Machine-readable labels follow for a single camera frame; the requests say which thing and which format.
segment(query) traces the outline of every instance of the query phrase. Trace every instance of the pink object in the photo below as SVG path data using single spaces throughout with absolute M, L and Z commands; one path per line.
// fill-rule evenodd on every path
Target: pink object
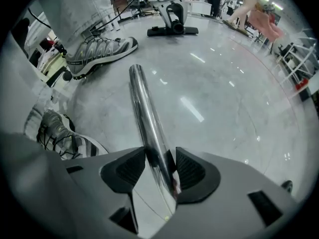
M 284 35 L 279 27 L 269 22 L 269 16 L 259 10 L 252 10 L 248 21 L 271 42 Z

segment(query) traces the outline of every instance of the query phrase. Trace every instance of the black pants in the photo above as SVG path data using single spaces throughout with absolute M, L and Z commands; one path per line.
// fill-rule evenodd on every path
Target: black pants
M 217 17 L 219 13 L 220 0 L 208 0 L 211 4 L 210 15 Z

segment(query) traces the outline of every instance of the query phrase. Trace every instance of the metal pole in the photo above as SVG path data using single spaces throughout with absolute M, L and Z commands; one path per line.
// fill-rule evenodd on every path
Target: metal pole
M 176 198 L 180 192 L 178 179 L 174 178 L 175 163 L 170 150 L 165 145 L 163 130 L 156 113 L 150 91 L 140 65 L 130 67 L 131 93 L 140 133 L 146 147 L 147 159 L 155 181 L 168 209 L 173 214 Z

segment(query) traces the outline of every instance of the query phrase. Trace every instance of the wire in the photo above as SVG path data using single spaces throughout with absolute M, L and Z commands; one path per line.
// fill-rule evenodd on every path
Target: wire
M 113 22 L 116 18 L 118 18 L 135 0 L 132 0 L 129 2 L 129 4 L 123 9 L 122 12 L 120 12 L 115 18 L 111 19 L 109 22 L 106 22 L 105 24 L 101 25 L 100 27 L 98 27 L 97 29 L 95 29 L 92 32 L 98 31 L 100 30 L 102 27 L 106 26 L 107 24 L 110 24 L 111 22 Z
M 41 24 L 47 26 L 48 28 L 52 29 L 48 24 L 45 24 L 42 20 L 40 20 L 37 16 L 35 16 L 35 15 L 33 14 L 33 12 L 31 12 L 30 8 L 28 8 L 28 11 L 30 12 L 30 14 L 31 14 L 37 21 L 39 21 Z

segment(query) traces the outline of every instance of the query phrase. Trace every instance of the glossy gray floor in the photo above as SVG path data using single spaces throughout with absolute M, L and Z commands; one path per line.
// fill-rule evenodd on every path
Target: glossy gray floor
M 319 122 L 313 102 L 301 103 L 274 57 L 227 26 L 198 16 L 187 26 L 197 36 L 147 37 L 159 16 L 128 21 L 109 37 L 134 36 L 139 48 L 75 86 L 64 104 L 76 131 L 109 152 L 142 145 L 129 90 L 129 67 L 141 64 L 169 147 L 209 152 L 244 162 L 277 184 L 294 183 L 293 197 L 308 194 L 318 172 Z M 169 217 L 147 167 L 136 186 L 140 236 Z

